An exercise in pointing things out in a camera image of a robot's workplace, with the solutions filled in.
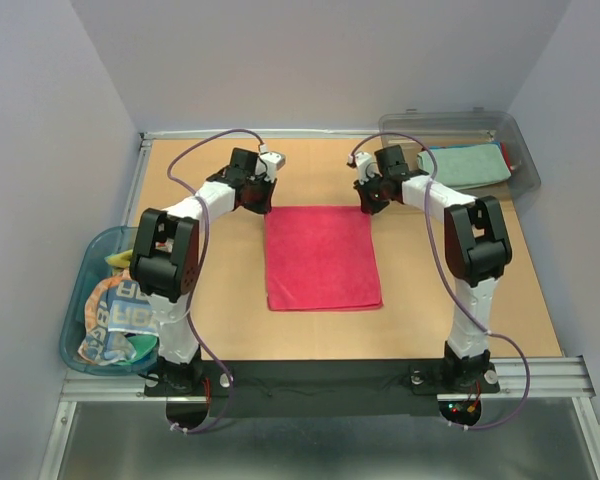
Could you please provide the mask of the pink towel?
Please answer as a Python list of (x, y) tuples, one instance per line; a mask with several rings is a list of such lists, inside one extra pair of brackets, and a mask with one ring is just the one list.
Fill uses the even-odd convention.
[(364, 311), (383, 305), (371, 217), (352, 206), (275, 207), (265, 216), (272, 311)]

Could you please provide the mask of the red blue cat towel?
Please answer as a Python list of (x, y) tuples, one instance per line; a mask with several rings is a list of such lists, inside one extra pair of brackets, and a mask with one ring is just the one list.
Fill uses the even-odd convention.
[[(507, 166), (507, 168), (509, 169), (509, 171), (511, 173), (515, 172), (518, 169), (518, 166), (513, 162), (513, 157), (510, 155), (509, 153), (509, 149), (507, 148), (506, 144), (504, 142), (496, 142), (496, 141), (492, 141), (492, 142), (488, 142), (489, 144), (493, 144), (493, 145), (497, 145), (501, 151), (503, 160)], [(439, 147), (433, 147), (434, 149), (439, 149), (439, 148), (468, 148), (471, 146), (477, 146), (476, 145), (469, 145), (469, 144), (463, 144), (463, 145), (450, 145), (450, 146), (439, 146)]]

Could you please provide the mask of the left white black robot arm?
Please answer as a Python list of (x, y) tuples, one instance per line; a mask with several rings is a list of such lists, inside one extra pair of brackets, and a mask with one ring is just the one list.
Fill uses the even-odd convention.
[(191, 330), (190, 305), (200, 277), (210, 225), (240, 207), (271, 211), (283, 154), (234, 148), (229, 163), (190, 196), (165, 209), (146, 209), (140, 218), (129, 272), (147, 298), (158, 335), (158, 361), (149, 376), (155, 390), (187, 395), (202, 382), (201, 342)]

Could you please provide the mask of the mint green towel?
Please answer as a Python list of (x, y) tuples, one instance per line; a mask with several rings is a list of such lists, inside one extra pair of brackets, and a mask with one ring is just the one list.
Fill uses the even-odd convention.
[(506, 182), (511, 177), (497, 145), (432, 148), (437, 170), (434, 180), (452, 189), (472, 189)]

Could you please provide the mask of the patterned light blue towel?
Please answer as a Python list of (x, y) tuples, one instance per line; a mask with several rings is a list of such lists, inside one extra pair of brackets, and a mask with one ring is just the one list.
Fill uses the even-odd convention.
[(92, 365), (132, 365), (158, 345), (153, 310), (128, 270), (93, 288), (84, 306), (84, 325), (78, 354)]

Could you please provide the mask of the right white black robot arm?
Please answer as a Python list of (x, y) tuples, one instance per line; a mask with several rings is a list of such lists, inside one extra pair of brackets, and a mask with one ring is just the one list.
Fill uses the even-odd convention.
[(424, 212), (434, 263), (454, 283), (443, 286), (454, 303), (436, 381), (447, 390), (478, 383), (490, 369), (489, 319), (493, 296), (512, 247), (499, 201), (474, 197), (445, 186), (433, 172), (412, 170), (395, 145), (374, 154), (355, 151), (348, 165), (356, 170), (361, 210), (374, 215), (392, 202)]

